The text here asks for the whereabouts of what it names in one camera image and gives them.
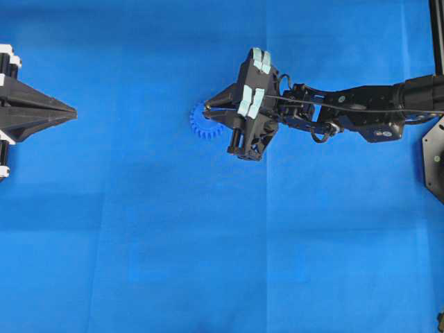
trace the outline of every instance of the gear teeth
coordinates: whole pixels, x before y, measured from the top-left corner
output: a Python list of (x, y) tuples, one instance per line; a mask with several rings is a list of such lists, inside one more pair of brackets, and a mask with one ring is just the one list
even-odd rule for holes
[(211, 141), (221, 135), (223, 126), (217, 122), (208, 121), (202, 115), (204, 103), (198, 103), (189, 113), (191, 130), (201, 139)]

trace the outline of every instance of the blue fabric backdrop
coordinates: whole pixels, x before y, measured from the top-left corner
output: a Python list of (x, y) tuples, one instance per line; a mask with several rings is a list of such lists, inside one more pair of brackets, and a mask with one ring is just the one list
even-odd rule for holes
[(444, 207), (420, 139), (315, 145), (281, 127), (264, 160), (188, 114), (250, 47), (320, 89), (434, 71), (427, 1), (2, 4), (20, 78), (78, 109), (11, 153), (1, 184), (0, 330), (434, 332)]

